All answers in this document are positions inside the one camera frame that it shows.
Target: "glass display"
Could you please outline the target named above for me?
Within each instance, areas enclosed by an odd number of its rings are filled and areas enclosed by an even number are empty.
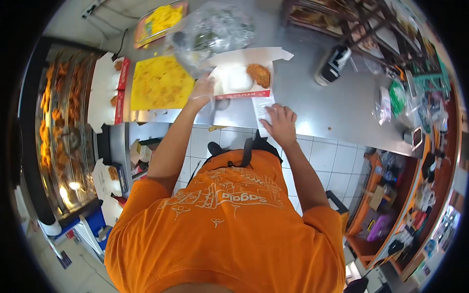
[[[96,60],[93,53],[52,45],[42,71],[36,145],[43,185],[57,219],[96,197],[93,134],[86,123]]]

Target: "purple item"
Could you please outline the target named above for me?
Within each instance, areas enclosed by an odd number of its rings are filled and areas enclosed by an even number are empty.
[[[393,218],[391,215],[381,215],[376,220],[376,223],[373,224],[373,227],[370,230],[370,234],[366,237],[367,241],[375,241],[383,237],[383,235],[389,234],[391,227],[389,224]]]

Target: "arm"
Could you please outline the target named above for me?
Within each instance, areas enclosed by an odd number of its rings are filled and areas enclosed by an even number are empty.
[[[272,125],[264,119],[261,122],[287,156],[302,211],[305,212],[317,206],[329,207],[321,180],[296,141],[296,114],[290,108],[279,104],[268,107],[267,111],[272,118]]]
[[[169,194],[173,193],[181,172],[194,119],[211,97],[213,97],[213,83],[206,78],[199,79],[187,104],[151,158],[147,178],[163,185]]]

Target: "person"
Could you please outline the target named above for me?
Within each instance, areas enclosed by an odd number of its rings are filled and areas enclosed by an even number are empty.
[[[267,108],[272,123],[262,123],[290,163],[302,217],[288,199],[278,153],[256,143],[230,151],[212,145],[218,153],[171,196],[194,119],[211,99],[212,82],[198,80],[155,150],[147,178],[134,182],[106,246],[104,262],[116,288],[342,292],[340,216],[296,141],[297,116],[288,107]]]

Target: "hand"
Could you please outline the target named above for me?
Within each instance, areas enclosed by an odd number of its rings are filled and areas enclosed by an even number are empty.
[[[213,95],[213,88],[215,86],[215,80],[213,77],[208,78],[209,74],[205,74],[199,78],[192,89],[192,92],[187,100],[188,107],[192,107],[200,111],[211,100],[215,100]]]
[[[273,104],[272,107],[266,107],[267,112],[272,118],[272,125],[265,119],[261,119],[262,125],[267,132],[283,148],[289,148],[296,143],[295,122],[297,115],[288,107],[282,107],[279,104]]]

